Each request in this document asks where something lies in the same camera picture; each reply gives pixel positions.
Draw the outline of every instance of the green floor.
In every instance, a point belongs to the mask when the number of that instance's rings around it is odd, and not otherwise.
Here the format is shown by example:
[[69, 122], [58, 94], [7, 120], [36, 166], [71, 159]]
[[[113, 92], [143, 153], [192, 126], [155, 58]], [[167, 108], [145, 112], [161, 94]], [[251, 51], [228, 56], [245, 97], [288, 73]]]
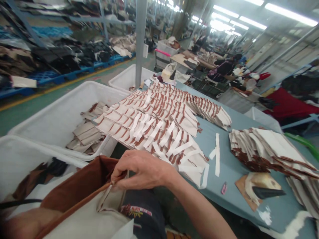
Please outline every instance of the green floor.
[[[82, 84], [84, 81], [93, 80], [98, 83], [102, 83], [108, 85], [108, 81], [111, 80], [114, 76], [125, 70], [131, 64], [135, 64], [136, 60], [130, 60], [124, 62], [120, 65], [117, 65], [113, 68], [109, 68], [106, 71], [98, 73], [94, 76], [85, 77], [83, 80], [80, 80], [76, 83], [72, 83], [67, 86], [63, 86], [59, 89], [51, 91], [46, 94], [42, 94], [46, 90], [52, 89], [52, 87], [56, 87], [56, 85], [49, 85], [45, 88], [38, 89], [39, 96], [25, 101], [29, 98], [22, 96], [15, 96], [9, 99], [4, 99], [0, 102], [0, 136], [7, 134], [7, 132], [17, 124], [23, 122], [39, 110], [43, 109], [47, 105], [51, 104], [61, 96], [68, 93], [70, 90]], [[153, 67], [155, 64], [155, 55], [151, 53], [148, 55], [147, 59], [143, 59], [143, 67], [153, 71]], [[8, 107], [8, 105], [17, 104], [17, 102], [25, 101], [13, 107]], [[113, 157], [120, 158], [125, 148], [121, 145], [117, 145]], [[183, 233], [187, 233], [192, 238], [200, 238], [197, 234], [196, 230], [192, 226], [186, 212], [179, 204], [179, 202], [175, 199], [174, 195], [168, 191], [166, 188], [156, 188], [155, 193], [158, 196], [163, 208], [165, 209], [165, 213], [167, 217], [170, 218], [171, 223]], [[256, 234], [259, 234], [260, 231], [252, 226], [248, 221], [241, 219], [240, 217], [228, 212], [227, 210], [219, 207], [218, 205], [212, 204], [219, 210], [219, 212], [223, 215], [223, 217], [227, 220], [235, 234], [238, 238], [256, 238]], [[261, 238], [267, 238], [266, 235], [258, 235]]]

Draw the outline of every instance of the yellow floor line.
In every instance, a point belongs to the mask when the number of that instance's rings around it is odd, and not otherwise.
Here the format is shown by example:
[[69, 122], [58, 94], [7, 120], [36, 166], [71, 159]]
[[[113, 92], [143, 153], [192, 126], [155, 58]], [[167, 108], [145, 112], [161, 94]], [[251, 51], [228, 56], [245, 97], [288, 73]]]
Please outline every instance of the yellow floor line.
[[29, 101], [29, 100], [38, 98], [39, 96], [42, 96], [42, 95], [45, 95], [45, 94], [47, 94], [47, 93], [50, 93], [50, 92], [56, 91], [56, 90], [58, 90], [58, 89], [61, 89], [61, 88], [63, 88], [63, 87], [72, 85], [72, 84], [74, 84], [74, 83], [76, 83], [76, 82], [79, 82], [79, 81], [81, 81], [81, 80], [84, 80], [84, 79], [86, 79], [86, 78], [95, 76], [95, 75], [97, 75], [97, 74], [99, 74], [99, 73], [101, 73], [101, 72], [111, 70], [111, 69], [113, 69], [113, 68], [115, 68], [115, 67], [117, 67], [117, 66], [120, 66], [120, 65], [124, 64], [124, 63], [128, 63], [128, 62], [132, 61], [133, 59], [135, 59], [135, 57], [132, 58], [132, 59], [130, 59], [130, 60], [127, 60], [127, 61], [124, 61], [124, 62], [115, 64], [115, 65], [113, 65], [113, 66], [110, 66], [110, 67], [108, 67], [108, 68], [101, 69], [101, 70], [99, 70], [99, 71], [93, 72], [93, 73], [91, 73], [91, 74], [88, 74], [88, 75], [85, 75], [85, 76], [81, 76], [80, 78], [77, 78], [77, 79], [75, 79], [75, 80], [71, 80], [71, 81], [65, 82], [65, 83], [63, 83], [63, 84], [54, 86], [54, 87], [52, 87], [52, 88], [50, 88], [50, 89], [43, 90], [43, 91], [41, 91], [41, 92], [38, 92], [38, 93], [35, 93], [35, 94], [33, 94], [33, 95], [27, 96], [27, 97], [24, 98], [24, 99], [21, 99], [21, 100], [18, 100], [18, 101], [9, 103], [9, 104], [7, 104], [7, 105], [1, 106], [1, 107], [0, 107], [0, 112], [1, 112], [1, 111], [4, 111], [4, 110], [6, 110], [6, 109], [9, 109], [9, 108], [11, 108], [11, 107], [17, 106], [17, 105], [19, 105], [19, 104], [22, 104], [22, 103], [24, 103], [24, 102], [27, 102], [27, 101]]

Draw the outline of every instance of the blue work table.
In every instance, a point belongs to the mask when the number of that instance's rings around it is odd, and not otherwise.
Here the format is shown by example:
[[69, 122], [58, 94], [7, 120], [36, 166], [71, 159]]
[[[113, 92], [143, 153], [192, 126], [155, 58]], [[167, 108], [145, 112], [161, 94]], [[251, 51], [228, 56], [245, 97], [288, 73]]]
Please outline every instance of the blue work table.
[[[217, 102], [216, 100], [213, 100], [212, 98], [180, 82], [177, 83], [176, 88], [183, 91], [188, 91], [195, 96], [207, 98], [215, 104], [222, 106], [232, 119], [232, 129], [249, 129], [251, 127], [258, 128], [259, 126], [267, 128], [257, 121]], [[266, 211], [266, 206], [270, 208], [272, 223], [270, 226], [267, 226], [259, 216], [258, 212], [253, 212], [253, 210], [249, 207], [246, 200], [235, 185], [235, 182], [237, 180], [239, 180], [243, 175], [248, 174], [250, 171], [231, 153], [228, 132], [218, 127], [217, 125], [203, 119], [202, 117], [196, 117], [198, 119], [198, 122], [200, 123], [199, 127], [202, 128], [203, 131], [202, 133], [197, 133], [197, 137], [194, 138], [194, 140], [206, 156], [208, 156], [216, 146], [216, 133], [219, 133], [220, 140], [220, 176], [215, 176], [215, 159], [209, 160], [210, 167], [207, 187], [199, 191], [218, 205], [243, 218], [250, 220], [257, 226], [269, 228], [278, 233], [285, 232], [286, 226], [296, 217], [297, 213], [301, 210], [306, 210], [297, 202], [292, 189], [285, 179], [285, 175], [274, 170], [271, 171], [272, 177], [282, 186], [282, 189], [287, 193], [287, 195], [265, 199], [263, 203], [258, 207], [258, 210], [262, 212]], [[288, 140], [310, 163], [312, 163], [316, 168], [319, 168], [319, 163], [315, 160], [315, 158], [305, 146], [292, 139], [288, 138]], [[221, 189], [225, 182], [227, 182], [228, 189], [227, 192], [222, 195]], [[305, 220], [305, 225], [299, 231], [298, 238], [316, 238], [315, 224], [313, 222], [313, 219], [307, 218]]]

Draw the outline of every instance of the white bin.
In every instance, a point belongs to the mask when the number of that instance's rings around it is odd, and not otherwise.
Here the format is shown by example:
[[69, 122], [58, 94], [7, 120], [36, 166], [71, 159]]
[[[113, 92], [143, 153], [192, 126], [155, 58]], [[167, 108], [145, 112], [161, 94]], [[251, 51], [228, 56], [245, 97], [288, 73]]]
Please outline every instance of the white bin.
[[[178, 53], [179, 49], [174, 49], [168, 45], [166, 45], [165, 43], [168, 42], [168, 40], [160, 40], [158, 42], [158, 45], [157, 45], [157, 49], [158, 50], [161, 50], [161, 51], [164, 51], [168, 54], [170, 54], [170, 56], [174, 56]], [[165, 56], [164, 54], [162, 53], [159, 53], [157, 52], [156, 53], [157, 56], [163, 60], [167, 60], [167, 61], [170, 61], [170, 57], [169, 56]], [[157, 64], [162, 67], [162, 68], [165, 68], [166, 67], [166, 63], [162, 62], [162, 61], [157, 61]]]
[[80, 168], [88, 164], [14, 135], [0, 138], [0, 155], [0, 201], [13, 193], [30, 171], [52, 157]]
[[253, 120], [268, 126], [270, 129], [282, 133], [280, 124], [276, 119], [271, 117], [270, 115], [265, 114], [264, 112], [258, 110], [255, 107], [252, 107], [250, 110], [248, 110], [244, 115], [246, 115], [249, 118], [252, 118]]
[[[115, 89], [118, 89], [118, 90], [121, 90], [122, 92], [126, 92], [127, 94], [130, 94], [131, 93], [129, 91], [130, 87], [132, 86], [135, 87], [135, 70], [136, 70], [136, 65], [135, 64], [131, 65], [122, 73], [118, 74], [112, 80], [110, 80], [109, 85]], [[141, 82], [151, 78], [154, 74], [156, 73], [142, 67]]]
[[69, 150], [65, 146], [73, 139], [72, 132], [83, 120], [81, 112], [86, 112], [99, 101], [111, 106], [128, 95], [127, 92], [94, 81], [87, 81], [15, 126], [8, 134], [18, 135], [84, 161], [90, 161], [100, 153], [109, 157], [117, 143], [110, 136], [106, 136], [93, 155]]

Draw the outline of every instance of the hand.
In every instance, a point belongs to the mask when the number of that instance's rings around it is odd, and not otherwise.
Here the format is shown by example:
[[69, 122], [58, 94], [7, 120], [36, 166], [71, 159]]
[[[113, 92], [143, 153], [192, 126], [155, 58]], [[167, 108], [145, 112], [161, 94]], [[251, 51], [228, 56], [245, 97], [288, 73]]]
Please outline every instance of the hand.
[[6, 238], [34, 239], [62, 214], [62, 212], [41, 207], [23, 212], [3, 224]]
[[173, 175], [178, 174], [167, 162], [141, 150], [126, 150], [114, 168], [111, 181], [123, 171], [131, 170], [136, 174], [128, 179], [118, 181], [113, 190], [151, 189], [156, 186], [167, 186]]

